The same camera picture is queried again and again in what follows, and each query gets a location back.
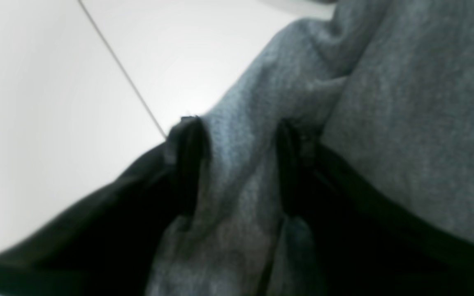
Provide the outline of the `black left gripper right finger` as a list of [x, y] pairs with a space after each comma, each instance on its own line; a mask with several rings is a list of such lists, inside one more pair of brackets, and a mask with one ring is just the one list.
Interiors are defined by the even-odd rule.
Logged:
[[309, 228], [288, 257], [324, 296], [474, 296], [474, 243], [390, 201], [292, 120], [275, 130], [282, 209]]

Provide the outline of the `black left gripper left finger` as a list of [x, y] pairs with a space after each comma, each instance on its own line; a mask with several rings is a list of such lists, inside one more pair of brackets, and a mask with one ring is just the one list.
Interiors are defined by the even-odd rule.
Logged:
[[0, 253], [1, 296], [141, 296], [160, 238], [195, 211], [209, 138], [184, 117], [116, 180]]

